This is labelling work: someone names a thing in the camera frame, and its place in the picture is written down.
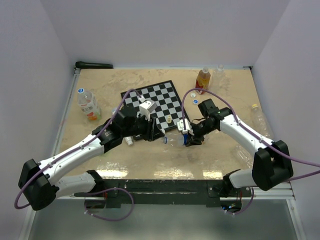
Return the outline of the pepsi label bottle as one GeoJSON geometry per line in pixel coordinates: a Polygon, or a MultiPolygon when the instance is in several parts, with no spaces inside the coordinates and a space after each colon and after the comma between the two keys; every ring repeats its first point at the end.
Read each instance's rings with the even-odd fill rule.
{"type": "Polygon", "coordinates": [[[188,135],[178,134],[168,137],[168,144],[172,147],[185,147],[187,144],[188,135]]]}

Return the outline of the amber drink bottle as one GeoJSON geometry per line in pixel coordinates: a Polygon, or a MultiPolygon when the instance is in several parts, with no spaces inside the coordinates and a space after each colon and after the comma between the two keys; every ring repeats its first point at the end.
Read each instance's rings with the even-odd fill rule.
{"type": "Polygon", "coordinates": [[[199,71],[196,78],[195,87],[197,89],[200,89],[200,90],[197,90],[197,92],[200,95],[205,93],[203,90],[208,90],[210,79],[211,79],[211,74],[208,67],[204,67],[199,71]]]}

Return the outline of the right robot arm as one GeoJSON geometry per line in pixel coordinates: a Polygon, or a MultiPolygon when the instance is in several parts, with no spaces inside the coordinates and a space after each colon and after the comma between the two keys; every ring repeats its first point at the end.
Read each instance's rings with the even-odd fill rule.
{"type": "Polygon", "coordinates": [[[265,138],[238,119],[231,108],[219,109],[211,99],[198,108],[203,116],[199,123],[182,119],[177,124],[185,146],[201,145],[205,135],[217,130],[237,141],[253,158],[250,169],[235,170],[223,177],[222,189],[227,196],[235,196],[243,187],[268,191],[294,175],[288,146],[282,140],[265,138]]]}

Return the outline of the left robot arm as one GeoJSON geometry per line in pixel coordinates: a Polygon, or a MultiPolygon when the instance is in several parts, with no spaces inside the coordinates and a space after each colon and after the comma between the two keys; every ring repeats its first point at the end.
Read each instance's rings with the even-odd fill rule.
{"type": "Polygon", "coordinates": [[[137,113],[134,108],[124,106],[69,149],[40,162],[34,159],[26,161],[18,181],[18,196],[25,196],[27,206],[35,211],[44,209],[59,197],[73,193],[99,196],[104,184],[97,173],[89,170],[76,177],[66,177],[66,174],[121,145],[123,138],[141,136],[143,140],[153,142],[164,135],[165,130],[158,127],[156,117],[137,113]]]}

